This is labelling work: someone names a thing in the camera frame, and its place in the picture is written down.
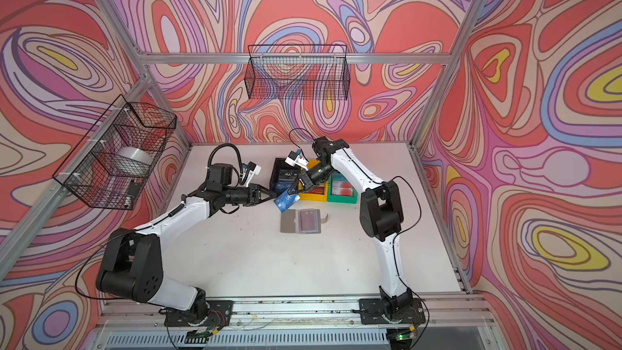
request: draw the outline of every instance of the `green box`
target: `green box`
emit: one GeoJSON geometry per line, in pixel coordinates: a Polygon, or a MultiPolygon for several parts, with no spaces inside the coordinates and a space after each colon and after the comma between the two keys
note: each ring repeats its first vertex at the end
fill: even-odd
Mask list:
{"type": "Polygon", "coordinates": [[[341,175],[339,172],[334,172],[330,176],[329,184],[328,184],[328,202],[329,203],[349,203],[355,205],[358,201],[358,192],[352,187],[352,184],[348,183],[346,178],[341,175]],[[333,186],[335,189],[342,188],[344,190],[352,189],[353,196],[342,196],[342,195],[333,195],[333,186]]]}

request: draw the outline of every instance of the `psychedelic wall pattern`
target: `psychedelic wall pattern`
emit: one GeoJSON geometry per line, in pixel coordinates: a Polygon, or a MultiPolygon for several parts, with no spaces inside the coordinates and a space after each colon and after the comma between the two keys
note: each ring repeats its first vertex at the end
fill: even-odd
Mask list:
{"type": "MultiPolygon", "coordinates": [[[[113,1],[143,51],[245,52],[257,43],[344,43],[354,53],[447,52],[470,2],[113,1]]],[[[194,142],[287,141],[296,127],[318,135],[339,132],[347,141],[404,141],[439,69],[354,65],[350,100],[326,103],[248,101],[244,65],[154,65],[152,73],[194,142]]]]}
{"type": "Polygon", "coordinates": [[[622,347],[622,0],[489,0],[419,152],[513,349],[622,347]]]}
{"type": "MultiPolygon", "coordinates": [[[[152,65],[151,72],[191,142],[289,141],[292,128],[346,141],[406,141],[440,65],[371,66],[367,86],[352,80],[345,100],[248,99],[244,65],[152,65]]],[[[312,141],[297,130],[292,138],[312,141]]]]}
{"type": "MultiPolygon", "coordinates": [[[[93,0],[5,0],[0,58],[4,239],[66,154],[137,77],[93,0]]],[[[90,209],[74,197],[65,199],[0,282],[0,349],[80,346],[101,305],[74,292],[77,270],[119,225],[133,227],[152,218],[183,152],[173,137],[134,211],[90,209]]],[[[100,259],[89,263],[79,281],[90,295],[98,294],[100,259]]]]}

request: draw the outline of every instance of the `metal bracket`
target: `metal bracket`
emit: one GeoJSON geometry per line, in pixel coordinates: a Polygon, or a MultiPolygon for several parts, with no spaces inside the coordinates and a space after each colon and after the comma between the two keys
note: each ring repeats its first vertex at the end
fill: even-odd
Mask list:
{"type": "MultiPolygon", "coordinates": [[[[385,313],[385,304],[382,299],[359,299],[358,306],[361,311],[361,323],[390,323],[383,315],[385,313]]],[[[415,327],[425,323],[425,314],[421,299],[412,299],[412,308],[404,311],[400,320],[400,323],[412,324],[415,327]]]]}
{"type": "MultiPolygon", "coordinates": [[[[226,327],[231,322],[231,311],[233,310],[233,300],[206,300],[207,305],[212,311],[219,313],[209,313],[207,320],[201,324],[201,327],[226,327]]],[[[167,327],[191,327],[186,321],[184,311],[171,310],[166,315],[164,325],[167,327]]]]}

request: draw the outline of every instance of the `black wire basket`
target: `black wire basket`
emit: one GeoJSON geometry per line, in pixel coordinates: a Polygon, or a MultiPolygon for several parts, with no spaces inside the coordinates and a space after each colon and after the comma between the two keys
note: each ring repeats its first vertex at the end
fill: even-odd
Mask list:
{"type": "Polygon", "coordinates": [[[177,125],[174,113],[149,103],[123,101],[122,107],[113,109],[117,111],[111,125],[78,166],[58,173],[76,146],[53,175],[92,208],[134,209],[177,125]]]}
{"type": "Polygon", "coordinates": [[[249,99],[348,98],[346,45],[249,45],[248,52],[244,82],[249,99]]]}

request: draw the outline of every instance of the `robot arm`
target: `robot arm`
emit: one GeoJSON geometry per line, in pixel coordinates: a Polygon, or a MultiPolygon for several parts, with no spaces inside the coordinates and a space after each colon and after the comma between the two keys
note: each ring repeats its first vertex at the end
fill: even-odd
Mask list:
{"type": "Polygon", "coordinates": [[[183,195],[182,202],[170,213],[136,229],[120,228],[110,235],[96,279],[98,290],[139,303],[185,311],[180,315],[184,323],[203,324],[209,312],[205,291],[166,276],[162,270],[162,251],[192,226],[217,211],[224,212],[222,208],[226,204],[254,206],[276,196],[267,188],[250,183],[250,177],[259,173],[259,166],[249,163],[244,185],[229,186],[232,166],[212,165],[211,159],[212,156],[205,182],[191,194],[183,195]]]}
{"type": "Polygon", "coordinates": [[[356,158],[344,140],[331,141],[320,137],[315,139],[312,148],[320,163],[300,171],[301,191],[326,182],[334,171],[338,171],[361,193],[360,221],[365,233],[374,238],[385,316],[390,320],[399,318],[405,309],[413,306],[413,299],[412,292],[399,277],[404,274],[399,249],[404,213],[397,184],[374,175],[356,158]]]}

